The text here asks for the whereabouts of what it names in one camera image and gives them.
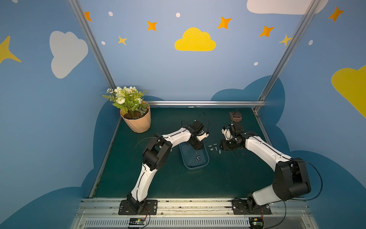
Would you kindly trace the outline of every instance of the yellow star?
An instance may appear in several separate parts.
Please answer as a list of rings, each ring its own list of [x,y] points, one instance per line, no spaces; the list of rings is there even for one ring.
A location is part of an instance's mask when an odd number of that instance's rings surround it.
[[[225,28],[225,29],[228,29],[228,25],[229,25],[229,21],[231,20],[231,18],[229,19],[225,19],[223,17],[221,17],[221,23],[220,25],[217,27],[218,29],[219,28]]]
[[[124,43],[124,45],[126,45],[126,43],[124,42],[127,38],[125,38],[125,39],[122,39],[120,36],[118,36],[119,37],[119,42],[118,43]]]
[[[343,12],[344,12],[344,10],[339,10],[337,7],[336,10],[334,11],[334,13],[329,17],[329,19],[333,19],[333,21],[335,22],[337,20],[338,16]]]
[[[274,27],[268,28],[267,26],[264,26],[263,32],[259,36],[269,37],[269,33],[272,31],[272,29],[274,29]]]
[[[12,59],[21,62],[16,56],[9,51],[10,36],[0,44],[0,63],[5,59]]]
[[[86,12],[86,13],[84,13],[85,14],[85,17],[86,17],[86,19],[88,20],[88,21],[92,21],[91,19],[90,19],[90,12]]]
[[[291,39],[292,39],[292,37],[288,38],[288,37],[287,37],[287,34],[286,34],[285,39],[283,39],[283,41],[281,41],[280,43],[285,43],[285,46],[287,46],[287,42],[288,42],[289,40],[291,40]]]
[[[148,30],[148,31],[149,31],[149,30],[154,30],[154,31],[156,31],[155,26],[156,26],[156,23],[157,23],[157,22],[151,23],[150,21],[148,21],[148,23],[149,23],[149,28],[148,28],[147,30]]]

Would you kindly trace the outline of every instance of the potted plant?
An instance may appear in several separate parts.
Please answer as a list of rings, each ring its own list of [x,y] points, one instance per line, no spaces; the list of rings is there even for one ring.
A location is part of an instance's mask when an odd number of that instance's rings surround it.
[[[134,132],[142,133],[151,125],[150,106],[143,100],[145,92],[139,92],[135,87],[117,87],[114,90],[108,88],[109,95],[102,96],[114,102],[113,106],[121,109],[123,120]]]

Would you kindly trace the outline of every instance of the yellow cloud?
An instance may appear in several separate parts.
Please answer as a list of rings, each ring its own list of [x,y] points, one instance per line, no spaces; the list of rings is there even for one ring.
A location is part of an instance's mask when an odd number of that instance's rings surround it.
[[[211,40],[210,34],[193,27],[183,33],[182,39],[177,40],[174,47],[179,51],[212,51],[216,43]]]
[[[366,118],[366,65],[359,70],[338,70],[332,84]]]

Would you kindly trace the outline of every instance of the orange flower pot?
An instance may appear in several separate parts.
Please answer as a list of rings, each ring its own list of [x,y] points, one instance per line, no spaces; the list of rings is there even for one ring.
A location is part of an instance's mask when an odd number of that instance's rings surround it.
[[[136,133],[143,133],[147,131],[150,128],[151,125],[151,109],[150,106],[148,106],[149,111],[145,114],[144,117],[139,119],[125,119],[123,116],[125,113],[121,110],[121,116],[123,120],[127,123],[127,125]]]

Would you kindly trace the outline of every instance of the white cloud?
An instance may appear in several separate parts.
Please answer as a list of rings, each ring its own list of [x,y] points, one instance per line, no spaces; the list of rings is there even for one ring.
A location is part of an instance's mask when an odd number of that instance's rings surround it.
[[[59,78],[65,78],[88,54],[88,45],[72,32],[53,31],[49,46],[54,56],[51,69]]]
[[[312,0],[248,0],[247,8],[256,14],[305,14]],[[315,13],[319,13],[328,0],[321,0]]]

